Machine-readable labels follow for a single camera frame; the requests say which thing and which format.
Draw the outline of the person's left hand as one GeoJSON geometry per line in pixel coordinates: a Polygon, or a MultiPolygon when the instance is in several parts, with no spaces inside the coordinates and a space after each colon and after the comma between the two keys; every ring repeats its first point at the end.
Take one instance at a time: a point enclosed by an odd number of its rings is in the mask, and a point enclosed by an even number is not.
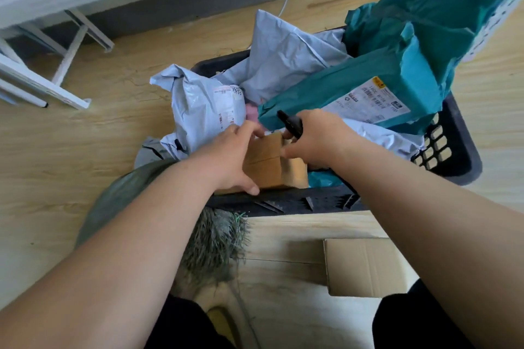
{"type": "Polygon", "coordinates": [[[229,190],[234,175],[245,175],[243,162],[249,142],[265,136],[256,123],[230,125],[212,142],[192,154],[188,163],[197,183],[207,194],[229,190]]]}

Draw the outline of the person's right hand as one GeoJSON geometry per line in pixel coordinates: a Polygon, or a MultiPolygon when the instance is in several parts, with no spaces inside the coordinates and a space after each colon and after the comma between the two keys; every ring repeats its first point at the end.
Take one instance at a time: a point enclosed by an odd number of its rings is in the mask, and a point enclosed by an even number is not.
{"type": "Polygon", "coordinates": [[[341,172],[356,161],[366,149],[366,140],[356,134],[337,115],[320,109],[297,114],[303,123],[303,134],[294,142],[305,142],[311,151],[309,165],[341,172]]]}

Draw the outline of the black utility knife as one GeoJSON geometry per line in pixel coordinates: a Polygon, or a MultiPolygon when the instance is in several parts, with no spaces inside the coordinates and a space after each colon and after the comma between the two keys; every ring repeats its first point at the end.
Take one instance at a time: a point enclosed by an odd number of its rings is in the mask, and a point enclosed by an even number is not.
{"type": "Polygon", "coordinates": [[[288,115],[283,110],[278,110],[277,117],[284,123],[285,129],[291,133],[296,140],[301,138],[303,134],[303,123],[298,116],[288,115]]]}

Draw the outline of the small brown cardboard box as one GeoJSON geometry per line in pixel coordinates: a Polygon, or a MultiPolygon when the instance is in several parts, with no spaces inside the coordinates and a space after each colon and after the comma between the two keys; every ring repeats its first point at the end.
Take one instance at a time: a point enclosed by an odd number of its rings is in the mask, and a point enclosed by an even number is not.
{"type": "Polygon", "coordinates": [[[249,142],[243,171],[260,191],[309,187],[306,163],[300,158],[281,157],[281,149],[288,143],[281,131],[256,137],[249,142]]]}

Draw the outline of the pink parcel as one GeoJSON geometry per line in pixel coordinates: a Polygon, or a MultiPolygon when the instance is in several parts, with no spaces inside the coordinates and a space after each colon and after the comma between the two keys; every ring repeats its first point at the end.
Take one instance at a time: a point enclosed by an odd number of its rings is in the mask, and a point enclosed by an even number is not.
{"type": "Polygon", "coordinates": [[[263,130],[266,135],[268,135],[268,133],[272,133],[271,130],[268,130],[266,127],[264,127],[259,122],[259,113],[258,113],[258,106],[257,105],[253,104],[252,102],[246,102],[245,103],[245,110],[246,110],[245,121],[256,123],[256,125],[261,130],[263,130]]]}

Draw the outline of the grey green fringe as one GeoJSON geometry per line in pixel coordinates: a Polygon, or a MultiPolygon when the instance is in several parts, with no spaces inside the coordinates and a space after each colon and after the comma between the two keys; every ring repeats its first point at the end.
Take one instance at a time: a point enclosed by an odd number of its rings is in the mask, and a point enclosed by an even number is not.
{"type": "Polygon", "coordinates": [[[196,286],[232,280],[245,258],[248,231],[245,213],[204,207],[182,256],[184,277],[196,286]]]}

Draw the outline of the crumpled grey labelled mailer bag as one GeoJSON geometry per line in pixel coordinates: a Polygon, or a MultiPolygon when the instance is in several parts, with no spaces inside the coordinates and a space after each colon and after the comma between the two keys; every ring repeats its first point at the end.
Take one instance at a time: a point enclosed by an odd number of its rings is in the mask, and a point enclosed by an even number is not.
{"type": "Polygon", "coordinates": [[[160,143],[176,160],[183,160],[230,125],[246,120],[243,90],[171,65],[150,78],[150,84],[171,94],[174,132],[160,143]]]}

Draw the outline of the large grey mailer bag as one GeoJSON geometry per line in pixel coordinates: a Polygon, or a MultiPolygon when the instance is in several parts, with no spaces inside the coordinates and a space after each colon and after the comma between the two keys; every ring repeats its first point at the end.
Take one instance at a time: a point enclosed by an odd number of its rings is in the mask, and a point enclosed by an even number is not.
{"type": "Polygon", "coordinates": [[[260,106],[309,75],[350,59],[343,34],[341,28],[310,34],[258,10],[249,57],[214,78],[239,86],[245,99],[260,106]]]}

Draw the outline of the flat grey mailer bag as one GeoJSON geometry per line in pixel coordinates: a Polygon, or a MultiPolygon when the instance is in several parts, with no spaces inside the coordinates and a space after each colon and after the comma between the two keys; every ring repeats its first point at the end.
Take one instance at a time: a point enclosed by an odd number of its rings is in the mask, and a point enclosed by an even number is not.
{"type": "Polygon", "coordinates": [[[424,136],[397,133],[374,124],[343,119],[361,137],[387,149],[404,160],[411,160],[413,156],[424,149],[424,136]]]}

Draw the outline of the olive green cloth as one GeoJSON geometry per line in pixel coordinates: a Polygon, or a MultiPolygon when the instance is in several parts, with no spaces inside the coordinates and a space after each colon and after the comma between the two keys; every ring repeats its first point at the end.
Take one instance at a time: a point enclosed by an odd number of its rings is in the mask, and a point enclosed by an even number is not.
{"type": "Polygon", "coordinates": [[[80,247],[97,231],[115,218],[139,196],[160,174],[175,164],[173,159],[152,161],[112,182],[95,200],[77,235],[80,247]]]}

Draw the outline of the yellow slipper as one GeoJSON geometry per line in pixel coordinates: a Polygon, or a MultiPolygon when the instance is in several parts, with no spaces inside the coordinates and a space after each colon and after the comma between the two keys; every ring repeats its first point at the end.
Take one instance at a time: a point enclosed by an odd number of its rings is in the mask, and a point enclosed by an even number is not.
{"type": "Polygon", "coordinates": [[[235,349],[242,348],[239,329],[230,312],[222,306],[215,306],[206,312],[217,333],[235,349]]]}

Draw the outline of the person's black trouser leg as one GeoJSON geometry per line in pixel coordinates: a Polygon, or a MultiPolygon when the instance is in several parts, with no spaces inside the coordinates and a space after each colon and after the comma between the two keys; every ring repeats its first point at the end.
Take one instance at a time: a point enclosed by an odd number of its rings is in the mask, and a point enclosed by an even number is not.
{"type": "Polygon", "coordinates": [[[235,349],[194,301],[167,296],[144,349],[235,349]]]}
{"type": "Polygon", "coordinates": [[[372,335],[375,349],[475,349],[421,279],[381,300],[372,335]]]}

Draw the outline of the black plastic basket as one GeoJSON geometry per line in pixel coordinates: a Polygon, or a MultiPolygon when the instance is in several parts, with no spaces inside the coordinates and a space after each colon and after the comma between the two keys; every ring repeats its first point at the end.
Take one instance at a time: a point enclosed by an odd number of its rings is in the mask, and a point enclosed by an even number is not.
{"type": "MultiPolygon", "coordinates": [[[[411,161],[459,186],[474,182],[482,173],[480,155],[469,134],[453,94],[443,102],[424,135],[424,148],[411,161]]],[[[244,192],[213,195],[206,204],[247,217],[366,211],[357,195],[345,185],[264,191],[253,197],[244,192]]]]}

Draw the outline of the large teal mailer bag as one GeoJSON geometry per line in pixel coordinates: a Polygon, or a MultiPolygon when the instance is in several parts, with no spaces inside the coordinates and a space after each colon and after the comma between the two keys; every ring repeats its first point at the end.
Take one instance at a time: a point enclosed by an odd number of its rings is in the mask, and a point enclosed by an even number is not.
{"type": "Polygon", "coordinates": [[[258,108],[260,123],[322,109],[343,119],[423,134],[450,93],[455,68],[504,0],[379,0],[350,10],[350,58],[311,74],[258,108]]]}

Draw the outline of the white perforated plastic crate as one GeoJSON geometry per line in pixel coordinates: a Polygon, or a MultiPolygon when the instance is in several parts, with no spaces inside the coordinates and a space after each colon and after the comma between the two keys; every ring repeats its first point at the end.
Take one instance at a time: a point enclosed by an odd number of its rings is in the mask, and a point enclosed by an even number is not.
{"type": "Polygon", "coordinates": [[[503,25],[509,15],[516,9],[522,0],[503,0],[495,9],[486,24],[475,37],[472,47],[462,58],[462,62],[472,61],[475,56],[486,47],[488,41],[493,37],[495,31],[503,25]]]}

